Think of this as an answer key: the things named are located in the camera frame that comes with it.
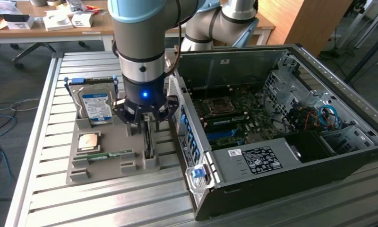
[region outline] power supply label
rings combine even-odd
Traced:
[[[261,174],[274,169],[282,168],[269,146],[242,151],[242,156],[253,174]]]
[[[91,121],[107,121],[111,118],[110,106],[106,104],[107,94],[82,95],[82,101]]]

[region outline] gray floor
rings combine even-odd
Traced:
[[[336,29],[339,34],[343,33],[348,24],[351,23],[351,18],[344,18],[342,24]],[[360,49],[355,50],[355,56],[347,57],[342,65],[343,72],[347,74],[351,68],[355,66],[356,62],[372,46],[378,39],[378,29],[364,42]],[[99,41],[86,42],[87,48],[82,48],[77,45],[77,42],[55,43],[51,44],[53,48],[59,52],[83,52],[83,51],[102,51],[102,43]],[[27,44],[21,44],[21,48],[26,48]],[[26,56],[21,63],[25,64],[23,70],[17,70],[11,66],[10,58],[21,50],[13,50],[9,45],[3,44],[0,48],[0,102],[15,102],[26,98],[34,98],[39,96],[43,79],[46,76],[50,53],[49,51],[39,47],[29,56]],[[335,62],[342,63],[344,55],[340,58],[334,59]],[[371,61],[366,64],[362,72],[371,66],[370,70],[359,76],[354,86],[359,94],[368,100],[368,102],[378,109],[378,66],[372,63],[378,60],[378,53],[374,55]],[[323,60],[323,63],[335,70],[336,66],[331,60]],[[11,114],[10,112],[1,111],[0,114]],[[14,175],[18,175],[23,151],[26,148],[29,131],[34,119],[34,111],[17,113],[17,125],[14,129],[0,137],[0,143],[2,149],[6,152],[9,164]],[[0,125],[5,122],[5,118],[0,118]],[[3,164],[0,165],[0,191],[6,187],[6,169]],[[9,189],[0,196],[0,198],[10,198],[14,189],[14,182],[11,183]],[[0,202],[0,227],[3,225],[6,212],[9,208],[9,202]]]

